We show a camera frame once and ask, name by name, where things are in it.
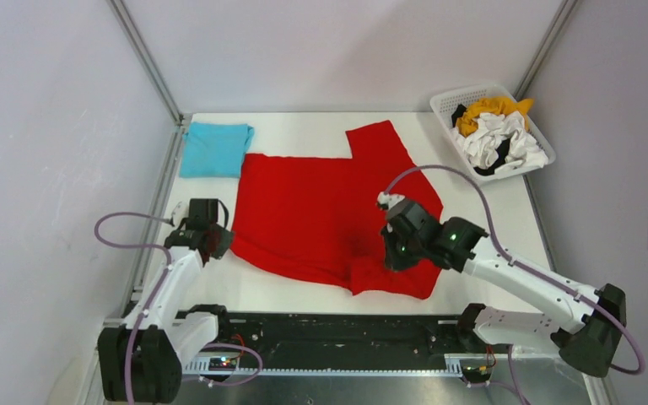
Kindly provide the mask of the red t-shirt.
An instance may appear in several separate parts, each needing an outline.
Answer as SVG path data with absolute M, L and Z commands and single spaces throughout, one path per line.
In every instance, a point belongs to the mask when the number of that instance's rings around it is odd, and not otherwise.
M 440 274 L 429 262 L 395 273 L 385 264 L 387 186 L 440 216 L 443 204 L 389 121 L 346 133 L 350 158 L 248 154 L 239 181 L 231 251 L 261 270 L 353 294 L 429 298 Z

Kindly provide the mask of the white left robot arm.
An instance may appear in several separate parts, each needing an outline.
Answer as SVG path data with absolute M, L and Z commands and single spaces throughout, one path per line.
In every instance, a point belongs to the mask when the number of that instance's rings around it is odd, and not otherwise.
M 222 305 L 192 309 L 176 321 L 184 293 L 212 259 L 222 258 L 234 234 L 230 212 L 217 198 L 179 202 L 161 223 L 172 230 L 161 244 L 164 260 L 138 303 L 115 327 L 104 327 L 97 340 L 105 399 L 111 402 L 171 403 L 180 390 L 183 365 L 205 345 L 227 348 L 233 337 Z

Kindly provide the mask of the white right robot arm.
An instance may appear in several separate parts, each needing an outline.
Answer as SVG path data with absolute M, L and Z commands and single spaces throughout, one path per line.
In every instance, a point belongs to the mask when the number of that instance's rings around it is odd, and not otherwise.
M 602 378 L 613 357 L 625 320 L 624 292 L 607 284 L 600 289 L 546 274 L 537 265 L 507 257 L 507 250 L 476 224 L 452 217 L 441 223 L 420 204 L 381 192 L 385 213 L 381 229 L 385 264 L 394 272 L 429 262 L 481 279 L 534 307 L 533 312 L 505 311 L 473 303 L 459 315 L 456 340 L 471 353 L 486 345 L 513 345 L 555 352 L 572 368 Z

